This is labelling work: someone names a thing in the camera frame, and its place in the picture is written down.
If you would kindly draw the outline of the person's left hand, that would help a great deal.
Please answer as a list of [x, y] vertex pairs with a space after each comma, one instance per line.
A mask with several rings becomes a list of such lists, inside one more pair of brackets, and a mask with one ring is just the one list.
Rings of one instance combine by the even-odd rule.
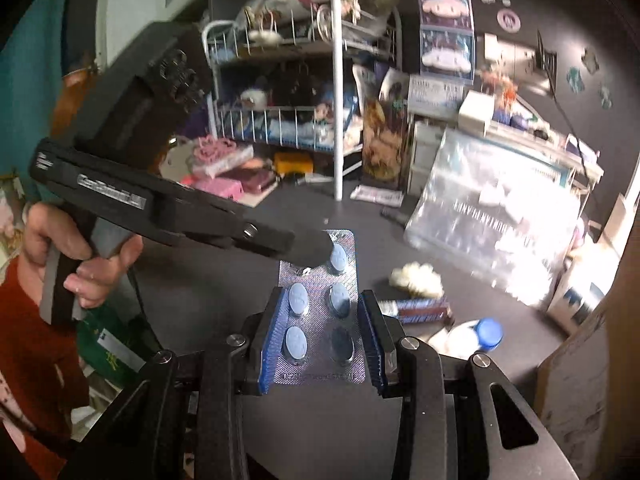
[[143, 240], [133, 235], [111, 258], [95, 257], [66, 212], [46, 203], [31, 206], [27, 215], [23, 247], [18, 256], [17, 277], [21, 288], [35, 303], [43, 294], [44, 271], [49, 249], [53, 247], [80, 262], [63, 286], [72, 292], [80, 306], [93, 309], [108, 295], [142, 254]]

